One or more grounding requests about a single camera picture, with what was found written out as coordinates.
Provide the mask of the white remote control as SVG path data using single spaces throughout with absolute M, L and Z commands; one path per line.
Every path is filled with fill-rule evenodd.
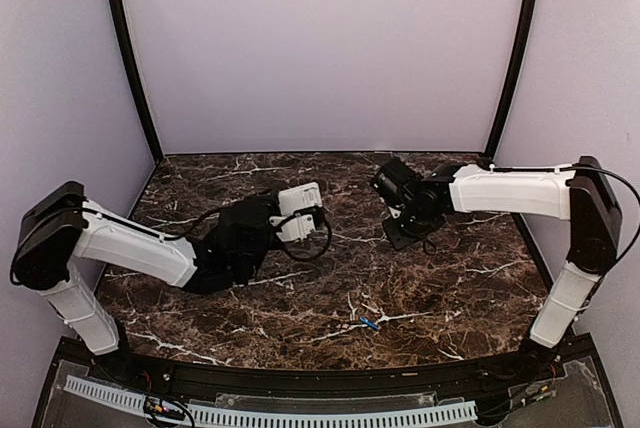
M 278 207 L 282 216 L 312 207 L 322 207 L 320 188 L 317 182 L 310 182 L 281 190 L 277 194 Z

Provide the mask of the blue battery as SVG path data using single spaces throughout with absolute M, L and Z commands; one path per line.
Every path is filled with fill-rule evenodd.
M 376 324 L 376 323 L 374 323 L 373 321 L 369 320 L 369 319 L 368 319 L 368 318 L 366 318 L 366 317 L 360 317 L 360 322 L 361 322 L 362 324 L 364 324 L 364 325 L 366 325 L 366 326 L 370 327 L 370 328 L 373 328 L 373 329 L 377 329 L 377 328 L 378 328 L 378 326 L 377 326 L 377 324 Z

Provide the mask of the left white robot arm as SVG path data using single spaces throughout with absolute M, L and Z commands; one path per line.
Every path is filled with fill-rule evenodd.
M 22 218 L 9 280 L 38 292 L 120 384 L 141 375 L 122 329 L 87 286 L 73 261 L 91 259 L 159 279 L 187 293 L 207 295 L 247 284 L 266 255 L 291 236 L 278 192 L 251 195 L 212 209 L 215 226 L 201 239 L 169 235 L 126 220 L 90 201 L 69 181 Z

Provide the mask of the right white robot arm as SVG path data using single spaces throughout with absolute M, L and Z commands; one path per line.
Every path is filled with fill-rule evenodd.
M 510 361 L 511 374 L 530 382 L 549 364 L 546 348 L 560 343 L 618 262 L 622 212 L 609 179 L 592 156 L 544 168 L 443 164 L 427 176 L 393 158 L 370 184 L 390 210 L 383 229 L 397 250 L 426 239 L 454 213 L 518 213 L 569 222 L 568 253 L 529 330 L 533 343 Z

